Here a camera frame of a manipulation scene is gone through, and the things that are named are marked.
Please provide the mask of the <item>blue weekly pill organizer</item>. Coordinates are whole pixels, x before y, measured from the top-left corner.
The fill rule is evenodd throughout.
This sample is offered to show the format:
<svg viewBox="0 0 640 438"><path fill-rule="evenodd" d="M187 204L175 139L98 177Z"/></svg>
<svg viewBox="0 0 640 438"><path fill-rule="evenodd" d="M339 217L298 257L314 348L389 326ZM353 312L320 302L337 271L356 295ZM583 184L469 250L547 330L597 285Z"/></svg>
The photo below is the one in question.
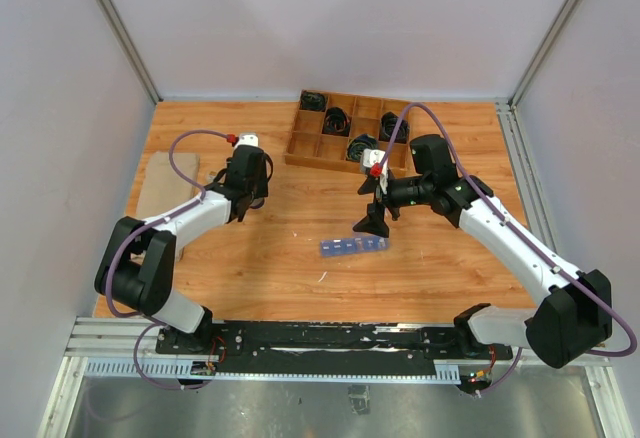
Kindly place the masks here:
<svg viewBox="0 0 640 438"><path fill-rule="evenodd" d="M379 237L354 237L320 242L320 254L325 258L380 252L388 248L389 239Z"/></svg>

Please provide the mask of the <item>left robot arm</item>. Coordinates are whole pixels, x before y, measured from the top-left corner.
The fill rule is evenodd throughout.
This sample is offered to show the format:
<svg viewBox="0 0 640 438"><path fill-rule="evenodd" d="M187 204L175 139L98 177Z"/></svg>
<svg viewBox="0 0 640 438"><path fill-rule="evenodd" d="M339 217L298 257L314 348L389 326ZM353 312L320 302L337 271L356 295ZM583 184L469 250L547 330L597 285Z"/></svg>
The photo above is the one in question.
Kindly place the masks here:
<svg viewBox="0 0 640 438"><path fill-rule="evenodd" d="M176 256L208 231L242 221L268 197L271 157L261 148L238 145L214 181L184 204L156 217L126 216L114 226L94 288L107 301L132 309L170 329L195 354L211 348L211 310L174 289Z"/></svg>

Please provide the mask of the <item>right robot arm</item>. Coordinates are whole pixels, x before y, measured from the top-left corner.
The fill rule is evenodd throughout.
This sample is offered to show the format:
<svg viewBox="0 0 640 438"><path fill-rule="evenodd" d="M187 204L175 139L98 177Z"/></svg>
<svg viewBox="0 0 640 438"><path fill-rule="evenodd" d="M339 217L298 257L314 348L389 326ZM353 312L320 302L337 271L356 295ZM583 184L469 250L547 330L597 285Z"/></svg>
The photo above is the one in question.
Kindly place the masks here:
<svg viewBox="0 0 640 438"><path fill-rule="evenodd" d="M403 207L425 205L489 250L531 297L532 309L475 305L454 319L455 350L474 358L488 345L532 350L545 364L562 368L611 337L611 284L600 271L583 272L558 257L518 222L480 179L459 173L446 140L420 136L409 144L415 175L397 178L384 152L366 149L358 192L370 195L366 215L354 231L382 238L387 217Z"/></svg>

